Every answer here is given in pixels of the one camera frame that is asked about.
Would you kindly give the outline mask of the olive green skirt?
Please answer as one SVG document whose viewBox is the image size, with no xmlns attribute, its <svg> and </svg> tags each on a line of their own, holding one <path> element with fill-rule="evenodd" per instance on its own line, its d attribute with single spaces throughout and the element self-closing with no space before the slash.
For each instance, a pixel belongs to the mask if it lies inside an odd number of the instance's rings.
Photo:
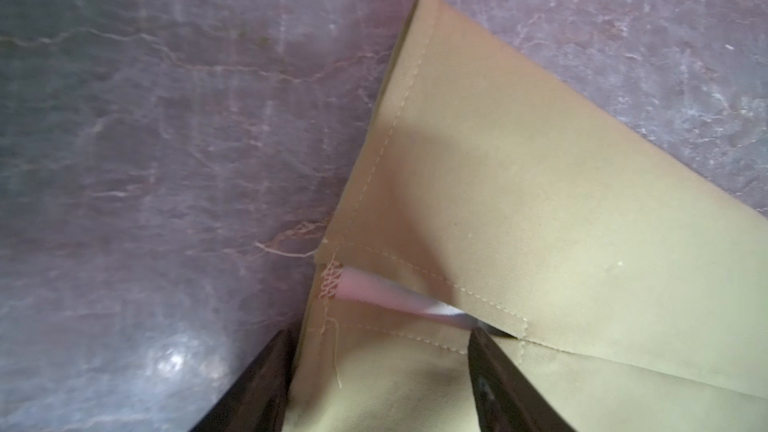
<svg viewBox="0 0 768 432">
<path fill-rule="evenodd" d="M 315 262 L 285 427 L 474 431 L 469 332 L 579 431 L 767 427 L 767 221 L 442 0 L 416 0 Z"/>
</svg>

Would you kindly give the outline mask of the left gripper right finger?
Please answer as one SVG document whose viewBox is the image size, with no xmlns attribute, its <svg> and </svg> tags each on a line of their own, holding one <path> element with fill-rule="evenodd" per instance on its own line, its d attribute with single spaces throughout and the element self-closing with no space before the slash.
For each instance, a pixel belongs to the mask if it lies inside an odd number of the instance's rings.
<svg viewBox="0 0 768 432">
<path fill-rule="evenodd" d="M 574 431 L 485 329 L 472 329 L 467 358 L 480 431 Z"/>
</svg>

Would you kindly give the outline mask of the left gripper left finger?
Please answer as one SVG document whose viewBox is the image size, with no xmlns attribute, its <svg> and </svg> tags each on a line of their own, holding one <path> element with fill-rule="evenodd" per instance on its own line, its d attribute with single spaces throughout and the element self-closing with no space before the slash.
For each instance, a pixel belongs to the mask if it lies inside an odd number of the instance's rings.
<svg viewBox="0 0 768 432">
<path fill-rule="evenodd" d="M 193 432 L 280 432 L 288 407 L 296 340 L 277 332 Z"/>
</svg>

